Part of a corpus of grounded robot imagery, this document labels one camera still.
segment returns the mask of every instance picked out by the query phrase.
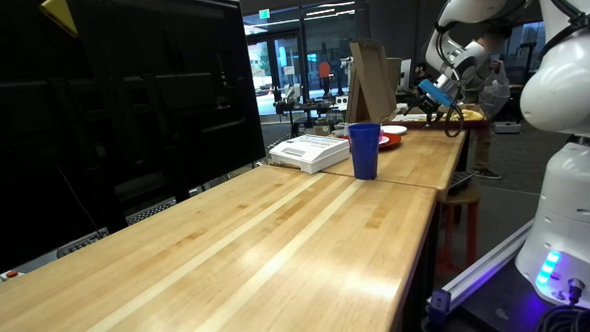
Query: blue plastic cup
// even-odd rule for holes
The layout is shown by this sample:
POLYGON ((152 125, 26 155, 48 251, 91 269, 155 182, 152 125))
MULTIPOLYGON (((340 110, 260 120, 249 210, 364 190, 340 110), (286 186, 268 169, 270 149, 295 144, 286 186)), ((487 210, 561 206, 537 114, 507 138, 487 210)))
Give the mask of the blue plastic cup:
POLYGON ((375 179, 380 153, 382 125, 360 122, 349 125, 351 153, 356 179, 375 179))

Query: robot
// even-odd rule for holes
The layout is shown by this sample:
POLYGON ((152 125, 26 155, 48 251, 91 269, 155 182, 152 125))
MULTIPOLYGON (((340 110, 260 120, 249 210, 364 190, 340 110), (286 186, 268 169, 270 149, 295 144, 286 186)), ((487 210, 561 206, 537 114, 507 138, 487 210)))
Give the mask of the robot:
MULTIPOLYGON (((445 75, 439 92, 452 96, 472 74, 461 66, 465 50, 450 29, 494 18, 507 5, 520 9, 529 0, 447 2, 426 50, 426 61, 445 75)), ((590 2, 541 0, 541 9, 548 42, 520 109, 533 127, 568 133, 572 140, 546 164, 533 227, 515 262, 544 300, 590 308, 590 2)))

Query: wooden countertop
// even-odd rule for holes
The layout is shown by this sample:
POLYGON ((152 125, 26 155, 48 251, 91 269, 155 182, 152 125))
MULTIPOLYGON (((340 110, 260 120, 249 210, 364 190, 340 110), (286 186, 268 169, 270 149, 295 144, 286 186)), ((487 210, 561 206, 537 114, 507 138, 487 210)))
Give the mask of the wooden countertop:
POLYGON ((388 330, 435 195, 262 166, 0 284, 0 330, 388 330))
MULTIPOLYGON (((448 138, 445 131, 410 129, 399 147, 380 151, 376 181, 435 188, 443 199, 463 144, 465 133, 448 138)), ((354 177, 352 157, 325 171, 354 177)))

